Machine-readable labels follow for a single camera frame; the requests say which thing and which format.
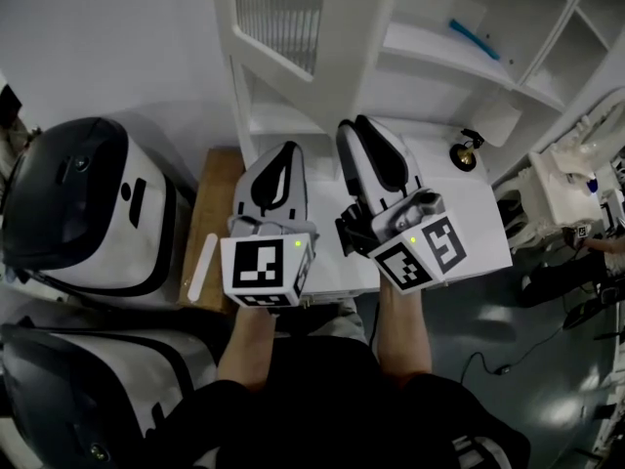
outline blue object on shelf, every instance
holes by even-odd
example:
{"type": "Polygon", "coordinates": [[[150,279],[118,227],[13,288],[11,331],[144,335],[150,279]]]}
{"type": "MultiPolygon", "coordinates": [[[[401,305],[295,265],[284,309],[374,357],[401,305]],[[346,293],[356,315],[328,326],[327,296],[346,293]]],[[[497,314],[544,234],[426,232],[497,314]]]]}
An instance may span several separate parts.
{"type": "Polygon", "coordinates": [[[597,179],[591,179],[586,183],[586,186],[588,186],[590,192],[597,192],[597,190],[599,189],[599,182],[597,181],[597,179]]]}
{"type": "Polygon", "coordinates": [[[463,26],[457,20],[451,20],[449,22],[449,27],[451,29],[455,29],[456,31],[461,32],[465,35],[469,40],[475,43],[478,47],[480,47],[483,51],[485,51],[492,59],[495,61],[499,61],[499,54],[492,50],[491,47],[482,42],[479,38],[477,38],[471,31],[469,31],[465,26],[463,26]]]}

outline white table surface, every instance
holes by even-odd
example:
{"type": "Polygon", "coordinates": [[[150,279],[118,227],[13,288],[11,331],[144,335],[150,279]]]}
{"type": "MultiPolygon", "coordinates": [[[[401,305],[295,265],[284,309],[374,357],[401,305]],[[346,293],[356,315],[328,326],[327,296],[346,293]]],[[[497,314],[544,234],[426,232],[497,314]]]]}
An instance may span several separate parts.
{"type": "MultiPolygon", "coordinates": [[[[458,129],[431,123],[379,118],[401,134],[412,150],[425,186],[442,195],[445,208],[453,210],[459,223],[468,258],[454,279],[476,277],[512,265],[510,249],[497,203],[478,158],[472,172],[463,172],[449,159],[448,140],[458,129]]],[[[304,286],[306,294],[344,291],[376,291],[378,270],[359,254],[343,255],[334,221],[354,202],[343,179],[308,182],[309,220],[320,234],[316,257],[304,286]]]]}
{"type": "Polygon", "coordinates": [[[597,194],[582,191],[571,184],[550,154],[531,152],[529,161],[545,192],[551,221],[557,226],[569,226],[577,222],[594,222],[602,219],[602,209],[597,194]]]}

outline white shelf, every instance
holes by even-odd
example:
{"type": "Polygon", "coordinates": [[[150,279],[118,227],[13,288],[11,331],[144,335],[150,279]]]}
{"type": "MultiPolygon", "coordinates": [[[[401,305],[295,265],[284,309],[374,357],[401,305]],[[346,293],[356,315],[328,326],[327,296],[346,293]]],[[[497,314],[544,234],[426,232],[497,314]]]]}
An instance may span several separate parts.
{"type": "Polygon", "coordinates": [[[609,49],[625,22],[625,0],[580,0],[576,12],[609,49]]]}
{"type": "Polygon", "coordinates": [[[477,35],[515,80],[523,80],[558,32],[566,5],[566,0],[492,0],[477,35]]]}
{"type": "Polygon", "coordinates": [[[361,89],[360,111],[467,126],[499,84],[440,64],[381,54],[361,89]]]}
{"type": "Polygon", "coordinates": [[[578,16],[573,15],[522,90],[549,106],[568,106],[606,54],[607,50],[595,34],[578,16]]]}
{"type": "Polygon", "coordinates": [[[493,60],[469,38],[450,28],[433,30],[391,22],[382,50],[471,73],[508,89],[515,84],[501,63],[493,60]]]}
{"type": "Polygon", "coordinates": [[[280,102],[252,103],[250,135],[322,134],[323,131],[303,113],[280,102]]]}
{"type": "Polygon", "coordinates": [[[260,78],[250,75],[253,84],[249,131],[255,137],[264,134],[323,134],[301,111],[280,96],[260,78]]]}
{"type": "Polygon", "coordinates": [[[525,85],[519,87],[519,92],[544,103],[548,107],[564,112],[566,104],[554,88],[552,80],[549,71],[541,69],[535,75],[530,76],[525,85]]]}

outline black shirt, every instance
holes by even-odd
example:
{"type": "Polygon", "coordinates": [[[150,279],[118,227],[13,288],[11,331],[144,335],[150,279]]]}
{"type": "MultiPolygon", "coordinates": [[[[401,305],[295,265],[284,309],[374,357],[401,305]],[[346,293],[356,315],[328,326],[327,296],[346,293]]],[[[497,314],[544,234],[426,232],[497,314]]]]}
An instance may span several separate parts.
{"type": "Polygon", "coordinates": [[[529,442],[457,382],[417,375],[401,390],[363,343],[276,339],[267,385],[218,381],[184,399],[146,438],[153,467],[191,467],[219,447],[217,469],[459,467],[453,441],[486,437],[514,469],[529,442]]]}

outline white plastic part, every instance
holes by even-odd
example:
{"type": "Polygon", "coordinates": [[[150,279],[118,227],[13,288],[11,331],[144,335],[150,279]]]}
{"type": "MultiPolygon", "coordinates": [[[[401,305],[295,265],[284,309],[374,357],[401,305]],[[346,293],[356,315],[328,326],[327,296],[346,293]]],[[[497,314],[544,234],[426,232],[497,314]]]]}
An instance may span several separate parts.
{"type": "Polygon", "coordinates": [[[547,198],[549,214],[545,217],[558,227],[592,223],[602,219],[599,199],[583,183],[571,183],[557,167],[550,151],[531,152],[529,161],[547,198]]]}
{"type": "Polygon", "coordinates": [[[487,143],[501,148],[508,141],[521,115],[522,110],[497,97],[479,107],[473,116],[473,128],[487,143]]]}
{"type": "Polygon", "coordinates": [[[167,344],[184,360],[194,390],[210,384],[217,375],[215,362],[206,345],[196,337],[177,330],[52,335],[91,353],[110,368],[126,391],[144,435],[148,429],[155,428],[154,405],[160,405],[167,416],[182,400],[180,382],[162,354],[142,344],[116,340],[114,335],[142,337],[167,344]]]}
{"type": "Polygon", "coordinates": [[[202,246],[202,251],[199,254],[199,259],[197,259],[195,271],[193,272],[193,277],[191,278],[191,285],[188,288],[187,297],[191,302],[195,302],[199,299],[199,295],[202,292],[202,286],[204,286],[204,280],[208,274],[208,268],[210,267],[211,260],[213,259],[213,253],[215,252],[216,245],[217,235],[214,233],[208,234],[204,240],[204,245],[202,246]]]}
{"type": "Polygon", "coordinates": [[[625,146],[625,88],[607,95],[575,128],[543,151],[561,172],[592,178],[625,146]]]}
{"type": "Polygon", "coordinates": [[[165,178],[129,137],[121,183],[127,183],[132,189],[138,179],[146,181],[138,226],[129,220],[132,200],[126,201],[118,195],[98,250],[79,264],[48,271],[46,275],[85,288],[127,288],[140,285],[151,275],[163,224],[165,178]]]}

